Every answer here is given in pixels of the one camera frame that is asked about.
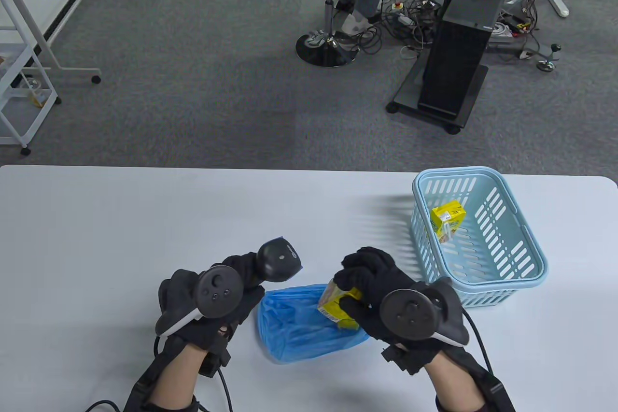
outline chair base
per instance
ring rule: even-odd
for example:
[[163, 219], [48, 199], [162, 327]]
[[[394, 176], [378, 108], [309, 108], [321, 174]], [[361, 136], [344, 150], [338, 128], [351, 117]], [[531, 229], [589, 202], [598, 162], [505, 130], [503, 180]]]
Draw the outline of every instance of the chair base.
[[322, 68], [337, 68], [350, 64], [356, 58], [358, 48], [346, 50], [336, 39], [322, 30], [313, 34], [305, 34], [296, 41], [298, 58], [307, 63]]

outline hand tracking glove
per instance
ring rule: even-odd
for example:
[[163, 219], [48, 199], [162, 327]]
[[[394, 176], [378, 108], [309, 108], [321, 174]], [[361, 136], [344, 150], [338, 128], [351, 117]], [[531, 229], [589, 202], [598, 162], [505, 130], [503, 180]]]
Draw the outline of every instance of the hand tracking glove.
[[[236, 327], [249, 317], [253, 308], [264, 297], [262, 286], [249, 287], [251, 281], [255, 281], [253, 278], [254, 258], [255, 253], [248, 253], [243, 256], [230, 256], [223, 261], [224, 266], [230, 266], [239, 273], [245, 284], [243, 297], [234, 311], [218, 319], [202, 317], [183, 326], [174, 335], [205, 351], [210, 350], [219, 336], [223, 336], [229, 341], [234, 335]], [[187, 307], [188, 304], [192, 304], [192, 292], [198, 277], [198, 274], [194, 271], [179, 269], [174, 272], [171, 279], [164, 280], [159, 290], [161, 312], [165, 311], [167, 307]]]
[[415, 282], [405, 275], [388, 253], [376, 248], [360, 248], [353, 255], [346, 256], [342, 262], [343, 270], [334, 276], [335, 284], [344, 291], [357, 288], [362, 298], [357, 301], [351, 297], [339, 300], [340, 307], [358, 322], [367, 334], [388, 344], [399, 344], [408, 350], [415, 362], [412, 370], [418, 371], [430, 363], [442, 350], [444, 344], [435, 339], [409, 341], [392, 333], [380, 318], [379, 309], [382, 300], [391, 291], [402, 288], [421, 290], [423, 282]]

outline white table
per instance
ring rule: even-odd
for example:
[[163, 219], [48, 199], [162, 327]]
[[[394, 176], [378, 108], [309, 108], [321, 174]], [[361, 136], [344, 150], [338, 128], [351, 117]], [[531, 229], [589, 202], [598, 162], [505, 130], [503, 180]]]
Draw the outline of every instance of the white table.
[[[152, 359], [159, 282], [284, 235], [326, 282], [373, 245], [410, 254], [410, 173], [8, 166], [0, 169], [0, 410], [122, 407]], [[473, 310], [518, 411], [618, 410], [618, 189], [606, 178], [507, 176], [549, 260], [547, 281]], [[267, 289], [285, 284], [267, 284]], [[237, 412], [434, 411], [368, 341], [280, 366], [252, 324], [225, 369]], [[475, 341], [469, 348], [477, 358]], [[218, 379], [196, 395], [225, 412]]]

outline yellow juice box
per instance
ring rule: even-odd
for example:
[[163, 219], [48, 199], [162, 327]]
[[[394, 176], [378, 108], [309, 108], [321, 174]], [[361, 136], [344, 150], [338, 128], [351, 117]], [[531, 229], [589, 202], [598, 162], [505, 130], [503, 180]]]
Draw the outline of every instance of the yellow juice box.
[[356, 288], [350, 291], [340, 290], [335, 282], [331, 280], [326, 286], [324, 293], [322, 293], [320, 301], [318, 301], [318, 310], [335, 322], [339, 328], [358, 330], [360, 328], [358, 324], [339, 306], [339, 300], [344, 296], [360, 300], [362, 293]]
[[465, 218], [465, 209], [458, 201], [451, 201], [431, 210], [431, 228], [440, 243], [448, 242]]

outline forearm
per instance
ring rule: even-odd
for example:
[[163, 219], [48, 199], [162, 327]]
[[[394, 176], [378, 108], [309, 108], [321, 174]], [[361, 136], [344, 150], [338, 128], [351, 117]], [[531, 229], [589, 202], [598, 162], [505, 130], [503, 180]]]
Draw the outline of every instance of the forearm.
[[485, 399], [474, 380], [460, 366], [440, 352], [425, 366], [440, 405], [449, 412], [476, 412]]
[[148, 402], [168, 410], [188, 407], [193, 400], [199, 367], [207, 354], [192, 344], [185, 346], [161, 373]]

